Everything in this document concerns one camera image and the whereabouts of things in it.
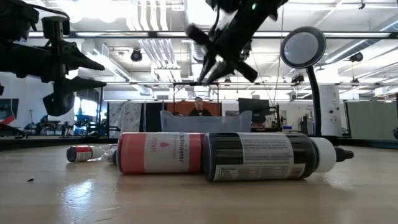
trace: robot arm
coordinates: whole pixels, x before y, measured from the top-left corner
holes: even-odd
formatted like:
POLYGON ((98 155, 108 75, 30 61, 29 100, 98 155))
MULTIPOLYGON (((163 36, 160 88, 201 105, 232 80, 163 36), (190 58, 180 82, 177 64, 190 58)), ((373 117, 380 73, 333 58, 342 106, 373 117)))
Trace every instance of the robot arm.
POLYGON ((288 0, 206 0, 217 10, 222 9, 227 13, 237 11, 232 21, 222 30, 211 30, 209 35, 190 25, 187 35, 198 44, 206 47, 207 53, 198 82, 202 83, 210 73, 209 78, 203 82, 205 85, 233 73, 235 70, 242 73, 250 82, 257 78, 257 72, 244 63, 241 54, 245 46, 250 43, 253 34, 261 24, 270 16, 277 20, 278 8, 288 0), (217 62, 216 55, 224 60, 217 62))
POLYGON ((0 2, 0 71, 15 73, 18 78, 33 75, 40 77, 42 82, 53 82, 53 93, 43 98, 47 113, 51 116, 63 115, 73 107, 75 91, 106 85, 80 77, 72 80, 65 78, 70 70, 79 67, 105 70, 102 65, 83 55, 76 43, 63 40, 63 35, 68 35, 69 31, 69 18, 64 12, 30 5, 21 0, 0 2), (39 12, 35 8, 65 17, 42 19, 44 37, 49 40, 44 47, 15 44, 14 41, 28 38, 30 28, 36 30, 39 12))

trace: pink bottle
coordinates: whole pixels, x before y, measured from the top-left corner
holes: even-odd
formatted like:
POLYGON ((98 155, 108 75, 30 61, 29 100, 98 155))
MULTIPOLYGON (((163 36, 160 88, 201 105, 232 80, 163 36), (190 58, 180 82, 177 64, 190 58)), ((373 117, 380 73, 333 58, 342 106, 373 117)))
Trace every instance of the pink bottle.
POLYGON ((203 135, 123 133, 117 163, 125 174, 199 173, 203 135))

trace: white column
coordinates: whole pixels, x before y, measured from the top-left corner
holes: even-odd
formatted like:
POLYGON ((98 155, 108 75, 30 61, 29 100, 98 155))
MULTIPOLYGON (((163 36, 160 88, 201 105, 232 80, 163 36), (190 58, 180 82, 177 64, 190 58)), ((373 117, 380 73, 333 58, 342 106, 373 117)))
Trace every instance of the white column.
MULTIPOLYGON (((338 69, 325 67, 316 73, 318 83, 337 83, 338 69)), ((320 85, 319 94, 321 101, 322 135, 341 136, 340 94, 336 85, 320 85)))

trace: person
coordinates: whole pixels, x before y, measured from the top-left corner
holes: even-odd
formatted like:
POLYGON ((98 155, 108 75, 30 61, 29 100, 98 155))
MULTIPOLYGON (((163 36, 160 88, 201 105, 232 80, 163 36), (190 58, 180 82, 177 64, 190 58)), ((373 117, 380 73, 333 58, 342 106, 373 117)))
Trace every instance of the person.
POLYGON ((208 109, 203 107, 203 99, 200 97, 195 98, 195 109, 191 110, 189 116, 211 116, 208 109))

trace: white label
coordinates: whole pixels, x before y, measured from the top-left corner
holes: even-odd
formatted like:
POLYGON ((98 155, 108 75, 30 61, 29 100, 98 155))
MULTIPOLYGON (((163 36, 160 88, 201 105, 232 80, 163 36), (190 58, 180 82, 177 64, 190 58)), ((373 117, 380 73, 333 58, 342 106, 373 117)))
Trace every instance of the white label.
POLYGON ((305 164, 293 164, 292 171, 290 172, 289 178, 297 179, 303 175, 305 170, 305 164))
POLYGON ((77 152, 76 162, 87 161, 91 159, 91 152, 77 152))
POLYGON ((145 171, 148 173, 188 172, 189 147, 189 134, 148 134, 144 153, 145 171))
POLYGON ((214 181, 286 179, 294 164, 293 147, 282 133, 238 133, 242 165, 217 165, 214 181))

